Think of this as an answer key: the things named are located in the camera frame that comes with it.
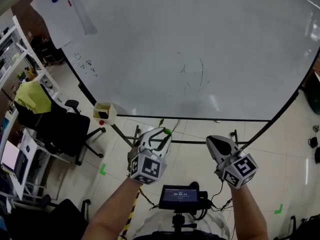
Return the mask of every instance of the person's right arm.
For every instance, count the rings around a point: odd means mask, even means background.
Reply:
[[[268,240],[266,220],[247,185],[230,188],[238,240]]]

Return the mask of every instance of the whiteboard frame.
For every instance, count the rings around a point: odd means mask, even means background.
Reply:
[[[90,103],[94,106],[96,104],[96,100],[93,97],[93,95],[90,93],[88,88],[85,86],[81,78],[76,73],[75,69],[71,65],[70,61],[68,60],[67,56],[63,52],[63,50],[60,48],[64,59],[66,63],[68,64],[69,68],[75,75],[75,77],[79,81],[79,88],[83,92],[83,94],[87,97],[87,99],[90,101]],[[236,142],[237,144],[244,144],[241,149],[247,148],[251,143],[253,143],[256,139],[258,139],[266,130],[268,130],[280,117],[281,115],[289,108],[289,106],[294,102],[294,100],[297,98],[299,94],[299,89],[302,89],[302,84],[305,82],[307,76],[310,74],[311,70],[313,69],[316,60],[318,59],[320,54],[320,46],[316,52],[315,58],[312,61],[312,64],[310,65],[308,71],[306,72],[304,78],[302,79],[299,86],[296,88],[296,90],[293,92],[289,100],[283,105],[283,107],[279,110],[279,112],[271,119],[271,120],[250,120],[250,119],[224,119],[224,118],[193,118],[193,117],[168,117],[168,116],[149,116],[149,115],[128,115],[128,114],[118,114],[120,117],[137,117],[137,118],[159,118],[159,119],[181,119],[181,120],[210,120],[210,121],[233,121],[233,122],[267,122],[264,127],[260,131],[258,131],[249,141],[241,141]],[[121,130],[114,124],[111,125],[111,127],[120,135],[120,137],[131,147],[133,147],[135,143],[135,137],[125,136]],[[173,140],[173,143],[180,143],[180,144],[206,144],[205,141],[185,141],[185,140]]]

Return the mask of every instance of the yellow and black striped tape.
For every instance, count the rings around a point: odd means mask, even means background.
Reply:
[[[136,208],[137,200],[138,200],[138,197],[139,197],[139,195],[140,195],[140,190],[141,190],[141,189],[142,189],[142,186],[139,188],[138,193],[136,194],[136,197],[135,197],[135,200],[134,200],[134,203],[133,203],[133,206],[132,206],[132,209],[131,209],[129,218],[128,218],[128,220],[126,221],[126,224],[125,224],[125,226],[124,226],[124,229],[123,229],[123,232],[122,232],[122,236],[123,236],[123,237],[126,237],[126,235],[127,235],[128,228],[129,228],[129,226],[130,226],[131,219],[132,219],[132,217],[134,216],[134,211],[135,211],[135,208]]]

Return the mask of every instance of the green cloth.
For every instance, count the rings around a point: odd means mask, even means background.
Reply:
[[[51,101],[37,81],[22,83],[16,92],[14,101],[34,114],[51,111]]]

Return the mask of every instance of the person's left arm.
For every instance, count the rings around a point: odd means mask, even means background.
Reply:
[[[96,212],[83,240],[116,240],[121,234],[142,184],[127,178]]]

